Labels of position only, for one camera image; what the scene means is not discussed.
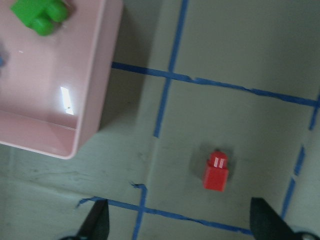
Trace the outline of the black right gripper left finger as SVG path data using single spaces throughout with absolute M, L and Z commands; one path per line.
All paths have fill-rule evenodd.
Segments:
M 60 238 L 61 240 L 107 240 L 110 234 L 110 217 L 108 200 L 94 203 L 80 229 L 75 235 Z

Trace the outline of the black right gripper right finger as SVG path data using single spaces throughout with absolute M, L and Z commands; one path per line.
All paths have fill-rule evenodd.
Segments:
M 250 200 L 249 228 L 255 240 L 318 240 L 308 231 L 293 231 L 266 200 Z

